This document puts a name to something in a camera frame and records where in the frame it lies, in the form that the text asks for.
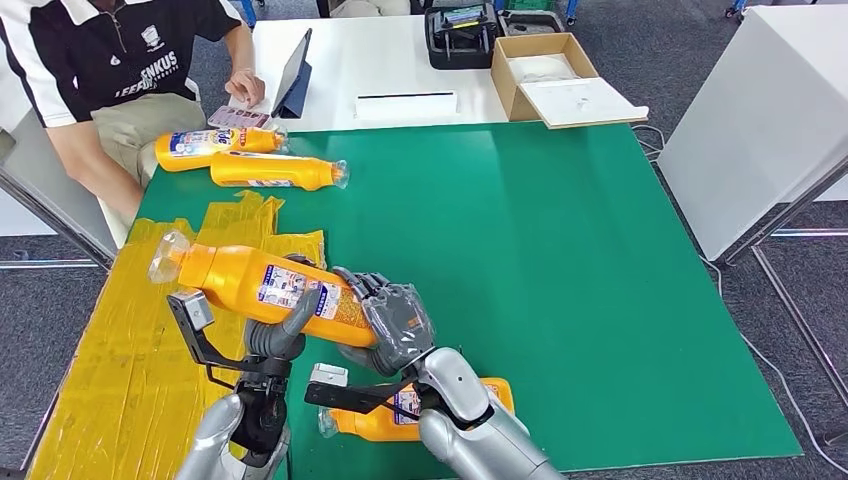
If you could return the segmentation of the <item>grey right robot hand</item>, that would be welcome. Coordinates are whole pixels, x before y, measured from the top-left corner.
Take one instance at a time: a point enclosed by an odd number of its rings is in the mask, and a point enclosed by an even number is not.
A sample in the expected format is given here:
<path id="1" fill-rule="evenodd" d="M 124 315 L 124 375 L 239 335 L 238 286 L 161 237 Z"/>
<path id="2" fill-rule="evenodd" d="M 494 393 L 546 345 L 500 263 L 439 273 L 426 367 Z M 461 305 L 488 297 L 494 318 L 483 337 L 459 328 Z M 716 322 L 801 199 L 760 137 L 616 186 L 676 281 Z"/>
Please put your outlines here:
<path id="1" fill-rule="evenodd" d="M 432 321 L 414 285 L 393 283 L 378 272 L 353 273 L 341 266 L 333 272 L 353 291 L 376 337 L 373 347 L 339 344 L 345 359 L 393 377 L 434 348 Z"/>

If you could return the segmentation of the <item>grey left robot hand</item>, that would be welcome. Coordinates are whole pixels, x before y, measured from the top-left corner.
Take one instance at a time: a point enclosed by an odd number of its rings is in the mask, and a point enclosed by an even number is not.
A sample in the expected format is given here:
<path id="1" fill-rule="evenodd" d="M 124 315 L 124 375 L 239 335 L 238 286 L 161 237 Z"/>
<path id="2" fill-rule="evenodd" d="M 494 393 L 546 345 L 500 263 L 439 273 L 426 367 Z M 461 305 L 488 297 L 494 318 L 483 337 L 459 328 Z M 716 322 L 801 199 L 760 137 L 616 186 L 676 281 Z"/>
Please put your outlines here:
<path id="1" fill-rule="evenodd" d="M 312 318 L 320 298 L 320 288 L 309 287 L 280 323 L 267 324 L 248 319 L 244 328 L 246 352 L 282 360 L 297 358 L 305 348 L 302 330 Z"/>

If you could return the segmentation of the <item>person's left hand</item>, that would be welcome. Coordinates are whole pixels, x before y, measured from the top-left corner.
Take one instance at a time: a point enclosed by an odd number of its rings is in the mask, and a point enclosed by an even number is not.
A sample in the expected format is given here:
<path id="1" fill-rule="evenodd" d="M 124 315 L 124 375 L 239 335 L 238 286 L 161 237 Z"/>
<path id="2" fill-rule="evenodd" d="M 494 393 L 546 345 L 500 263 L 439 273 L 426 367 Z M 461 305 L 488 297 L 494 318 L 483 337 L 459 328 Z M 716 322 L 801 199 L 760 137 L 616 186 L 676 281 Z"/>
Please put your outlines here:
<path id="1" fill-rule="evenodd" d="M 247 107 L 253 107 L 265 98 L 265 82 L 252 69 L 234 70 L 226 82 L 225 91 Z"/>

